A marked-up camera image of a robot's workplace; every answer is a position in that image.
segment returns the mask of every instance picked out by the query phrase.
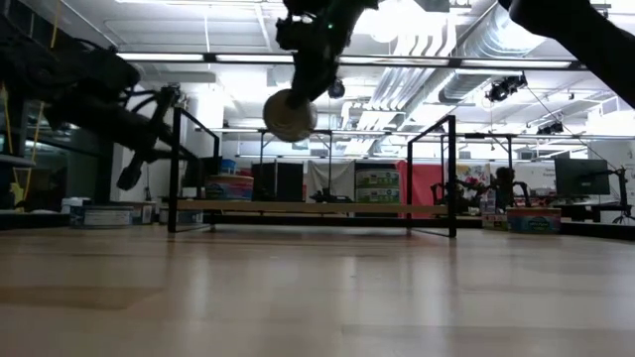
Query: computer monitor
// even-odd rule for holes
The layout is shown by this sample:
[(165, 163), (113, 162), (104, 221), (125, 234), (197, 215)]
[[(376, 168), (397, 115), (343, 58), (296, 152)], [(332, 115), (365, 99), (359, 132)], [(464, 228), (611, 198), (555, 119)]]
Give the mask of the computer monitor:
[(555, 159), (556, 191), (561, 196), (610, 194), (606, 160)]

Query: ceiling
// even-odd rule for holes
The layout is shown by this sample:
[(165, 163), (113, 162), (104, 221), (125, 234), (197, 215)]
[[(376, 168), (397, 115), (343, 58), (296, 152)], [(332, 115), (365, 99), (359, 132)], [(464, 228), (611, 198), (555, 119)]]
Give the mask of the ceiling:
[[(205, 0), (207, 4), (205, 6), (154, 3), (157, 0), (136, 0), (136, 3), (127, 1), (130, 0), (63, 0), (60, 25), (73, 36), (86, 38), (102, 45), (114, 44), (121, 51), (165, 53), (278, 53), (281, 51), (275, 42), (275, 22), (279, 16), (285, 14), (284, 8), (280, 5), (281, 0), (265, 2), (219, 0), (211, 5)], [(190, 0), (187, 3), (193, 4), (196, 1), (200, 0)], [(406, 6), (406, 4), (417, 6), (413, 0), (400, 1), (400, 6)], [(610, 14), (611, 19), (618, 26), (635, 32), (635, 7), (632, 10), (624, 8), (624, 4), (629, 1), (631, 0), (613, 0), (615, 4), (619, 3), (619, 6), (615, 5), (613, 8), (616, 10), (611, 10)], [(56, 13), (56, 1), (24, 0), (24, 2), (49, 19), (52, 19)], [(492, 0), (452, 0), (452, 2), (471, 5), (469, 11), (454, 11), (451, 16), (457, 38), (461, 38), (470, 25), (477, 21), (493, 3)], [(415, 27), (418, 29), (416, 31), (421, 32), (422, 30), (417, 26), (422, 23), (433, 23), (431, 18), (423, 17), (428, 16), (425, 14), (421, 15), (424, 19), (421, 21), (418, 21), (416, 16), (411, 16), (413, 12), (421, 14), (418, 12), (421, 9), (403, 9), (409, 9), (402, 11), (409, 13), (411, 21), (397, 20), (397, 22), (382, 23), (381, 26), (395, 28), (398, 29), (397, 31), (410, 31), (408, 29)], [(377, 33), (379, 20), (373, 16), (375, 15), (365, 14), (360, 20), (363, 25), (359, 25), (356, 29), (351, 46), (346, 50), (347, 54), (388, 56), (398, 50), (401, 37), (398, 38), (400, 40), (389, 43), (376, 41), (382, 34)], [(430, 31), (429, 39), (436, 36), (437, 30), (426, 30)], [(473, 34), (467, 36), (466, 41), (470, 41), (470, 36), (473, 37)], [(536, 59), (572, 58), (566, 50), (551, 40), (539, 41), (523, 56)], [(293, 67), (289, 65), (153, 63), (144, 64), (140, 69), (143, 71), (146, 85), (157, 86), (166, 82), (179, 81), (183, 89), (191, 95), (205, 90), (213, 82), (214, 85), (222, 88), (224, 93), (225, 122), (230, 126), (243, 127), (262, 125), (260, 118), (264, 101), (269, 95), (284, 87), (293, 74)], [(378, 67), (343, 67), (339, 75), (346, 85), (346, 96), (340, 100), (333, 100), (324, 95), (316, 101), (318, 112), (324, 114), (326, 118), (339, 117), (345, 101), (367, 102), (378, 90), (377, 86), (387, 75), (388, 70)], [(413, 72), (404, 74), (402, 79), (406, 80), (408, 74), (413, 75)], [(588, 72), (533, 70), (527, 71), (526, 74), (531, 91), (521, 90), (502, 104), (491, 107), (485, 102), (483, 88), (486, 90), (488, 87), (487, 82), (484, 82), (479, 88), (472, 90), (470, 95), (461, 101), (460, 106), (443, 107), (447, 107), (446, 112), (456, 115), (459, 120), (459, 132), (494, 130), (520, 133), (528, 130), (526, 125), (528, 122), (535, 124), (534, 127), (540, 125), (541, 121), (537, 120), (549, 114), (547, 109), (552, 112), (563, 111), (566, 124), (572, 131), (580, 132), (588, 129), (586, 128), (588, 113), (596, 111), (602, 101), (614, 97), (607, 93), (608, 88), (600, 80)], [(428, 78), (426, 85), (428, 85), (433, 72), (430, 70), (426, 76)], [(431, 101), (437, 100), (435, 97), (427, 100), (427, 102)], [(426, 125), (439, 119), (438, 113), (443, 115), (443, 108), (440, 110), (438, 105), (411, 107), (409, 105), (398, 107), (398, 109), (411, 114), (412, 123), (404, 123), (403, 117), (401, 119), (396, 117), (389, 118), (382, 125), (390, 123), (391, 127), (395, 126), (402, 130), (420, 131)], [(332, 125), (337, 124), (333, 124), (332, 120), (320, 120), (318, 125), (322, 127), (330, 125), (331, 129), (346, 129), (333, 128)], [(619, 129), (616, 131), (616, 134), (625, 134)]]

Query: wooden floor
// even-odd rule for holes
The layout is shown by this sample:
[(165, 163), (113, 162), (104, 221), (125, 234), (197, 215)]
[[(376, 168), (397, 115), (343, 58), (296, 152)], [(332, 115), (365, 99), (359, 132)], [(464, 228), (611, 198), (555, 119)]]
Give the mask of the wooden floor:
[(0, 356), (632, 357), (633, 248), (482, 231), (4, 232)]

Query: round disc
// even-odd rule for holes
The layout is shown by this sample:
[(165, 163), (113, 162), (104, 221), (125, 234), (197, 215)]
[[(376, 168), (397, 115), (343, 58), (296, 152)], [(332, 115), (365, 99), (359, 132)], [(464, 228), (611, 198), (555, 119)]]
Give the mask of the round disc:
[(267, 129), (278, 139), (295, 143), (306, 139), (316, 127), (315, 107), (306, 100), (296, 109), (287, 106), (291, 89), (283, 89), (267, 99), (263, 119)]

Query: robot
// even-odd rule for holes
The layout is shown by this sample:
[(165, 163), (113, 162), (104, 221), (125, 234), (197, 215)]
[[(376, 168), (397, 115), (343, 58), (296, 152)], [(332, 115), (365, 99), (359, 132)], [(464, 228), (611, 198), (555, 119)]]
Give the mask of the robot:
[[(117, 186), (134, 187), (143, 163), (166, 158), (154, 149), (158, 140), (172, 146), (172, 130), (164, 123), (169, 108), (181, 96), (175, 86), (161, 91), (133, 92), (141, 75), (115, 49), (86, 44), (84, 51), (51, 52), (0, 17), (0, 83), (9, 96), (46, 103), (44, 115), (55, 130), (74, 124), (135, 152)], [(126, 110), (133, 95), (149, 95), (141, 105)], [(152, 118), (137, 113), (157, 102)]]
[[(437, 6), (444, 0), (416, 1), (426, 9), (426, 4)], [(630, 69), (635, 37), (615, 27), (589, 0), (498, 2), (510, 12), (512, 20), (536, 35), (558, 41), (635, 107), (635, 71)], [(295, 73), (291, 88), (274, 94), (265, 104), (263, 118), (281, 140), (298, 141), (309, 135), (312, 125), (315, 127), (311, 102), (335, 81), (338, 58), (349, 45), (357, 20), (366, 9), (378, 9), (379, 0), (284, 3), (289, 13), (277, 24), (276, 40), (282, 49), (294, 52)]]

